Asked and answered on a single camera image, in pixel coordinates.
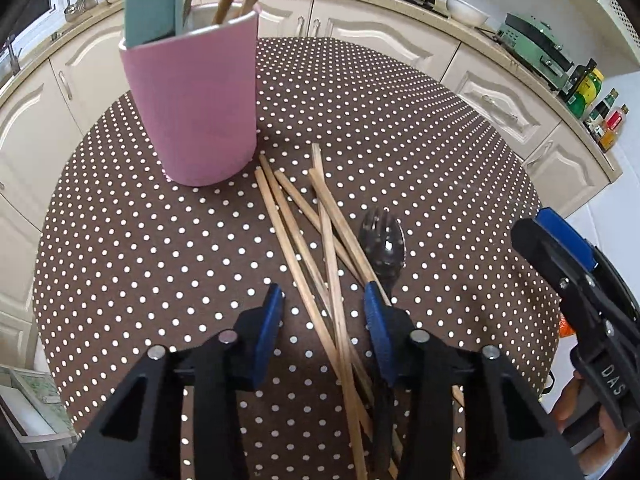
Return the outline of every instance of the green electric cooker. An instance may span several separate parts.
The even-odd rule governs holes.
[[[553,90],[559,90],[569,79],[574,65],[562,52],[562,45],[551,33],[551,27],[533,16],[507,14],[496,33],[496,40],[520,62],[541,75]]]

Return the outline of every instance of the fork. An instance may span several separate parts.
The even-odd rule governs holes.
[[[369,210],[358,231],[358,243],[388,298],[406,260],[404,232],[398,219],[384,208]],[[379,373],[374,375],[373,440],[371,467],[383,472],[389,466],[394,424],[394,393]]]

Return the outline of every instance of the kitchen cabinet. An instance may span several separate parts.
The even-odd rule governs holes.
[[[81,140],[48,61],[0,108],[0,194],[37,228]]]
[[[521,158],[531,155],[560,123],[523,83],[466,45],[456,52],[441,83],[487,118]]]
[[[129,90],[118,50],[123,24],[124,12],[117,12],[49,58],[60,91],[83,134]]]
[[[607,176],[566,124],[560,124],[523,164],[543,206],[564,218],[596,196]]]
[[[202,0],[202,3],[210,4],[217,1]],[[262,7],[258,22],[258,36],[261,38],[306,36],[313,0],[259,0],[258,2]]]
[[[392,10],[356,0],[314,0],[309,36],[351,41],[440,81],[460,42]]]
[[[0,364],[24,367],[33,327],[31,285],[40,232],[0,196]]]

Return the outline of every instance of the table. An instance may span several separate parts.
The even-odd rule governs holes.
[[[374,206],[401,218],[408,254],[393,301],[452,345],[499,344],[540,391],[558,342],[558,298],[511,249],[514,221],[540,201],[496,130],[428,76],[355,44],[260,40],[257,67],[258,152],[311,200],[311,143],[320,142],[327,184],[354,231]],[[216,186],[177,185],[131,95],[114,102],[63,170],[46,217],[34,307],[50,367],[82,430],[149,345],[197,345],[277,282],[287,304],[268,379],[238,397],[249,469],[352,478],[341,390],[292,286],[256,165]],[[321,263],[318,233],[298,221]],[[352,342],[373,366],[348,271],[342,289]],[[183,469],[192,478],[186,394]]]

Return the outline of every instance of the human hand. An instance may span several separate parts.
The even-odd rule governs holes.
[[[561,433],[566,427],[567,420],[575,410],[582,381],[583,378],[580,374],[574,372],[574,378],[564,387],[558,402],[556,402],[551,410],[551,417],[556,421],[558,430]],[[599,422],[604,434],[603,437],[585,449],[577,457],[580,468],[585,475],[595,473],[611,460],[620,446],[625,443],[628,435],[626,431],[619,431],[615,427],[604,406],[600,408]]]

